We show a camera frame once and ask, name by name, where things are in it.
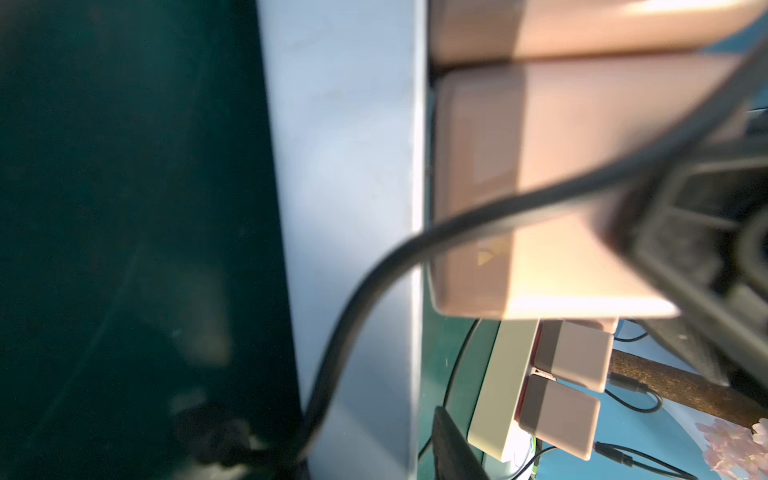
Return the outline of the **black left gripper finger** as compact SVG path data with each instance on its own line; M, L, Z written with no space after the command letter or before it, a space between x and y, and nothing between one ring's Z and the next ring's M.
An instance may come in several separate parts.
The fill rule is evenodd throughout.
M431 438L437 480L489 479L463 434L442 406L435 408Z

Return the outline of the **white power strip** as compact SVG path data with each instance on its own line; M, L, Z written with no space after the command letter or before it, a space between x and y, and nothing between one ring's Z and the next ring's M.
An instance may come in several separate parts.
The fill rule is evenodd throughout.
M423 226L427 5L257 5L300 398L357 284ZM412 479L423 280L367 319L309 458L315 479Z

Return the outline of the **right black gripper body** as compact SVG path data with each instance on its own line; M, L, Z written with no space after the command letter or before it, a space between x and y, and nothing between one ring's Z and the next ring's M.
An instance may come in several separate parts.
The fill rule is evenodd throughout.
M711 382L767 386L767 139L705 145L630 189L621 257L677 313L650 335Z

